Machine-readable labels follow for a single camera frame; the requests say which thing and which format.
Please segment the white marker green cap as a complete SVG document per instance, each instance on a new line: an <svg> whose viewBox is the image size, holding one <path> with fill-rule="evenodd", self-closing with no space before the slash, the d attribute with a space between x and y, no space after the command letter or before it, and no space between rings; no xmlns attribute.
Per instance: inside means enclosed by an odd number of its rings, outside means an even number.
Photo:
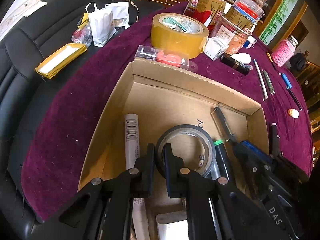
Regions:
<svg viewBox="0 0 320 240"><path fill-rule="evenodd" d="M215 141L214 146L216 150L216 162L221 176L235 184L233 167L225 149L223 140L220 139Z"/></svg>

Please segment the small white orange bottle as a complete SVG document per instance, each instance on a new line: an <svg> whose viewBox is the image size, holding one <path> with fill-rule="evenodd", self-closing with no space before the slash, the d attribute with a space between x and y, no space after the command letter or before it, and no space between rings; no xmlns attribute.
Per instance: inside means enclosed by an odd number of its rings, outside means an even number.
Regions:
<svg viewBox="0 0 320 240"><path fill-rule="evenodd" d="M294 118L294 119L297 119L297 118L299 117L299 111L296 110L296 109L293 109L293 108L288 109L288 110L287 110L287 113L288 113L288 115L289 115L290 117L292 117L292 118Z"/></svg>

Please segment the cardboard tray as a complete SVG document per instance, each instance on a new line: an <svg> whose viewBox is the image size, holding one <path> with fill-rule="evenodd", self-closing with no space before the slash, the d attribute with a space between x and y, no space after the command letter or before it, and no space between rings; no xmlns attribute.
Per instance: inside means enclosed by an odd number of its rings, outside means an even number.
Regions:
<svg viewBox="0 0 320 240"><path fill-rule="evenodd" d="M248 140L269 152L261 105L221 83L154 61L135 60L124 69L97 123L79 179L116 178L125 171L124 118L138 116L141 155L168 129L182 124L203 128L211 138L221 135L212 117L219 107L238 141Z"/></svg>

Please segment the yellow packing tape roll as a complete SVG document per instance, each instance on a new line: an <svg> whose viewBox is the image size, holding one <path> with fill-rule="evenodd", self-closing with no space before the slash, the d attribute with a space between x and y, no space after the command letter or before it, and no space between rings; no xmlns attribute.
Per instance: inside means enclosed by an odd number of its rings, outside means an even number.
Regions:
<svg viewBox="0 0 320 240"><path fill-rule="evenodd" d="M152 19L150 41L158 49L182 53L189 59L203 52L209 30L201 22L181 14L161 13Z"/></svg>

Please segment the orange label glass jar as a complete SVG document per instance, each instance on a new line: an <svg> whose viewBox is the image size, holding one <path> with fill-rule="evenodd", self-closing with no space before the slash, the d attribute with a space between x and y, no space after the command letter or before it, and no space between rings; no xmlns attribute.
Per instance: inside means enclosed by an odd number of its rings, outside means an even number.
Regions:
<svg viewBox="0 0 320 240"><path fill-rule="evenodd" d="M218 37L224 44L227 44L226 53L229 55L238 53L249 36L251 36L250 32L247 33L234 25L225 18L224 14L219 17L209 35L210 38Z"/></svg>

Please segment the blue label plastic jar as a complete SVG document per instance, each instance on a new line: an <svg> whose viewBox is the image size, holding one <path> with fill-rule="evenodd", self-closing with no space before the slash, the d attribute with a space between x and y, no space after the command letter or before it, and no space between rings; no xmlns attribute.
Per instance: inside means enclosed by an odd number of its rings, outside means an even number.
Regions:
<svg viewBox="0 0 320 240"><path fill-rule="evenodd" d="M229 9L229 20L246 33L250 33L253 26L264 13L260 7L250 7L246 3L235 2Z"/></svg>

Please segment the black gel pen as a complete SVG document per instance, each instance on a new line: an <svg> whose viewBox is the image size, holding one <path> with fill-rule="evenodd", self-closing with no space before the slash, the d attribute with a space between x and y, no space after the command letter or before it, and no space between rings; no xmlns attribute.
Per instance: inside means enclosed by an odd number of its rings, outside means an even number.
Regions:
<svg viewBox="0 0 320 240"><path fill-rule="evenodd" d="M213 118L217 123L217 126L220 129L221 134L223 135L225 141L229 141L232 144L236 144L237 140L235 134L231 131L231 128L224 116L223 112L219 107L215 107L213 110Z"/></svg>

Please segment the white cigarette box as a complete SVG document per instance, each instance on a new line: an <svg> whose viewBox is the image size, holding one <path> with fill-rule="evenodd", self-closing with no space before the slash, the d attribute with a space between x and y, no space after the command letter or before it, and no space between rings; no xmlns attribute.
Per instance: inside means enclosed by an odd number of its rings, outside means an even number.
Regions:
<svg viewBox="0 0 320 240"><path fill-rule="evenodd" d="M203 52L213 61L217 60L229 47L228 43L219 37L207 39Z"/></svg>

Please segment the clear blister pack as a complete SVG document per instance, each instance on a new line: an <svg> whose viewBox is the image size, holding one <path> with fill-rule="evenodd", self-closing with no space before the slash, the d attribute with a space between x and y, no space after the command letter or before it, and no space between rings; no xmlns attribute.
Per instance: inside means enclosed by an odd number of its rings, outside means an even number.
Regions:
<svg viewBox="0 0 320 240"><path fill-rule="evenodd" d="M173 67L185 69L193 73L198 71L197 64L189 61L187 55L151 46L140 45L136 51L135 59L156 61Z"/></svg>

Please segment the black leather sofa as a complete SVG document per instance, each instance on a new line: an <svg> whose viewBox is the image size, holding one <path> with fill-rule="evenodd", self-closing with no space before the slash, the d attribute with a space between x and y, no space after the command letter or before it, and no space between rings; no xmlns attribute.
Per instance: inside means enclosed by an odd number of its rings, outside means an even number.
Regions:
<svg viewBox="0 0 320 240"><path fill-rule="evenodd" d="M89 2L114 1L46 0L1 42L1 229L6 239L27 239L42 223L22 190L23 163L54 97L97 48L89 47L52 80L44 80L35 68L71 41Z"/></svg>

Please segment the long white marker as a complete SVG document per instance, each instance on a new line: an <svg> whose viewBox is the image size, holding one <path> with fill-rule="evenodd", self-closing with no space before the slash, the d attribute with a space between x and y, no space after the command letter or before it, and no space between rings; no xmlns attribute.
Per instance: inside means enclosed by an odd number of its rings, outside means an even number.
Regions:
<svg viewBox="0 0 320 240"><path fill-rule="evenodd" d="M138 115L125 115L125 160L126 169L134 167L140 157ZM136 239L150 239L149 224L146 215L144 198L134 198L132 220Z"/></svg>

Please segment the black electrical tape roll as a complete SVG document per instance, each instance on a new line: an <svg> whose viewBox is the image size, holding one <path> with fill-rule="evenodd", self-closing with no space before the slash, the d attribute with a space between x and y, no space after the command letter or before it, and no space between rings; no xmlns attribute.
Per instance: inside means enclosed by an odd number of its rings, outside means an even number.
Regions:
<svg viewBox="0 0 320 240"><path fill-rule="evenodd" d="M216 179L220 176L216 161L216 150L211 136L203 129L189 124L177 125L164 132L156 144L156 167L165 177L163 148L169 143L174 156L203 177Z"/></svg>

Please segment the pink knitted bottle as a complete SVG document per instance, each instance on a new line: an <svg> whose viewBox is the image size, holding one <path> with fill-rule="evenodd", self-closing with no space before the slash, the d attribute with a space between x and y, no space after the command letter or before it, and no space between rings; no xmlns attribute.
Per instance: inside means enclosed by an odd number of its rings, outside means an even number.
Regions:
<svg viewBox="0 0 320 240"><path fill-rule="evenodd" d="M281 40L277 48L271 54L272 61L278 66L282 67L296 51L298 41L291 35L285 40Z"/></svg>

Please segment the black marker pair upper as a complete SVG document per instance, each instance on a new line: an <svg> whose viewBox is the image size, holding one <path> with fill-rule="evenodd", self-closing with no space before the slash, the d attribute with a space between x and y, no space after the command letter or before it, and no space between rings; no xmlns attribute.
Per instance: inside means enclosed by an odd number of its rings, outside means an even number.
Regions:
<svg viewBox="0 0 320 240"><path fill-rule="evenodd" d="M270 155L274 158L279 155L279 138L277 124L272 123L269 129L269 148Z"/></svg>

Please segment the black lipstick tube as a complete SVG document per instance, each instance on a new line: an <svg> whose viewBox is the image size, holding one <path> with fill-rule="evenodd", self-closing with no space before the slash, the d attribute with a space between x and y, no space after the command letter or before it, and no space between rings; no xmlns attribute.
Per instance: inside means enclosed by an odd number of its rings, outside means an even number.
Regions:
<svg viewBox="0 0 320 240"><path fill-rule="evenodd" d="M253 66L250 64L243 64L237 60L235 60L234 58L232 58L231 56L229 56L228 54L223 54L220 57L220 61L233 68L234 70L236 70L237 72L241 73L242 75L246 76L249 74L249 72L253 69Z"/></svg>

